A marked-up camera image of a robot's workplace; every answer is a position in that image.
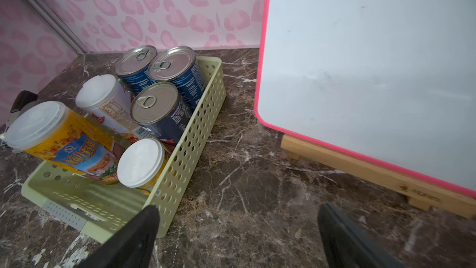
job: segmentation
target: black object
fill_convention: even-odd
[[[78,268],[147,268],[160,216],[149,205]],[[330,203],[321,206],[319,231],[329,268],[405,268]]]
[[[11,106],[10,113],[15,113],[21,110],[26,104],[34,102],[37,99],[38,94],[29,92],[28,90],[23,90],[22,92],[18,93],[17,98],[15,98],[15,101]]]
[[[330,203],[321,206],[318,224],[329,268],[405,267]]]
[[[145,207],[78,268],[147,268],[159,223],[157,208]]]

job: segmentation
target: blue can label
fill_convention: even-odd
[[[170,80],[173,83],[178,92],[184,99],[188,107],[193,111],[199,104],[200,98],[202,98],[203,91],[205,90],[205,79],[200,70],[200,66],[195,60],[191,68],[189,68],[183,75],[176,79]]]
[[[172,112],[167,116],[151,124],[142,124],[149,133],[163,143],[176,146],[182,137],[192,113],[182,98]]]
[[[132,91],[136,94],[141,92],[144,88],[155,84],[156,82],[149,77],[147,73],[147,67],[141,69],[139,72],[135,74],[131,74],[128,76],[121,76],[122,81],[124,81]]]

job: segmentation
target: wooden base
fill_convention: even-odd
[[[409,197],[408,203],[415,207],[427,210],[430,205],[433,205],[463,217],[476,217],[476,199],[467,195],[379,167],[288,134],[283,136],[281,148],[286,150],[292,158],[306,157],[402,193]]]

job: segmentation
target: white board surface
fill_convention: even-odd
[[[268,8],[262,121],[476,190],[476,0]]]

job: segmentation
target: brown marble surface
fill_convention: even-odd
[[[253,113],[258,49],[202,51],[223,60],[227,98],[151,267],[327,267],[317,225],[333,202],[408,267],[476,267],[476,221],[422,211],[404,196],[306,159]],[[82,83],[119,54],[78,57],[39,93],[78,110]],[[21,196],[40,163],[0,150],[0,267],[73,267],[99,244]]]

